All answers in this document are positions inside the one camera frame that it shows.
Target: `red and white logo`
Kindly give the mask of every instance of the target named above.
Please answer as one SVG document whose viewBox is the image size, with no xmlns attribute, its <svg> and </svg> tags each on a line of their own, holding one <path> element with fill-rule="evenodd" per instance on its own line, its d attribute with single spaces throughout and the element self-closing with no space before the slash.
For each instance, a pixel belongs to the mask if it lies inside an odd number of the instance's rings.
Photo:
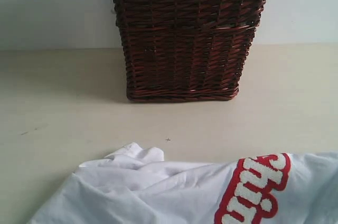
<svg viewBox="0 0 338 224">
<path fill-rule="evenodd" d="M 275 216 L 278 204 L 271 191 L 285 189 L 290 168 L 287 154 L 240 159 L 215 213 L 215 224 L 258 224 Z"/>
</svg>

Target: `woven basket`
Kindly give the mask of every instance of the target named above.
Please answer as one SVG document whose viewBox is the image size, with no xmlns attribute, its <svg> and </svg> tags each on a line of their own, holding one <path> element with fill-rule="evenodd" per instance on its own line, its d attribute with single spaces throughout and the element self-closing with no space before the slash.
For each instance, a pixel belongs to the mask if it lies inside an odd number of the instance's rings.
<svg viewBox="0 0 338 224">
<path fill-rule="evenodd" d="M 114 0 L 134 101 L 230 100 L 266 0 Z"/>
</svg>

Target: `table surface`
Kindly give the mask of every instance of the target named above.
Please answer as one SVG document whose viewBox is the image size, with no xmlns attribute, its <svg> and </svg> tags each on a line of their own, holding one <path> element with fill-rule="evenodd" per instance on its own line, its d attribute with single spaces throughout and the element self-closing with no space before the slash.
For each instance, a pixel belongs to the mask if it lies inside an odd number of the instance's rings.
<svg viewBox="0 0 338 224">
<path fill-rule="evenodd" d="M 0 223 L 130 142 L 193 162 L 337 151 L 337 79 L 338 44 L 254 45 L 232 101 L 133 104 L 121 49 L 2 52 Z"/>
</svg>

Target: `white fabric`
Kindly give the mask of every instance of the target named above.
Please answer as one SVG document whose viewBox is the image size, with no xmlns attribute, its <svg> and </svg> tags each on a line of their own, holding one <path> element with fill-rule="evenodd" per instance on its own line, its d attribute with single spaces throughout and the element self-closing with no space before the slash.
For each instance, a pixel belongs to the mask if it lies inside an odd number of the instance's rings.
<svg viewBox="0 0 338 224">
<path fill-rule="evenodd" d="M 89 161 L 29 224 L 338 223 L 338 154 L 164 162 L 132 143 Z"/>
</svg>

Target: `wicker basket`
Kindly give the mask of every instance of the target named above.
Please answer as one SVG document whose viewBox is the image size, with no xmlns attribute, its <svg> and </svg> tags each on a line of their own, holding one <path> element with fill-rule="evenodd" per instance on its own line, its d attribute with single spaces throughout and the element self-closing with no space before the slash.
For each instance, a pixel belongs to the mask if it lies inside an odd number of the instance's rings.
<svg viewBox="0 0 338 224">
<path fill-rule="evenodd" d="M 230 100 L 266 0 L 114 0 L 134 101 Z"/>
</svg>

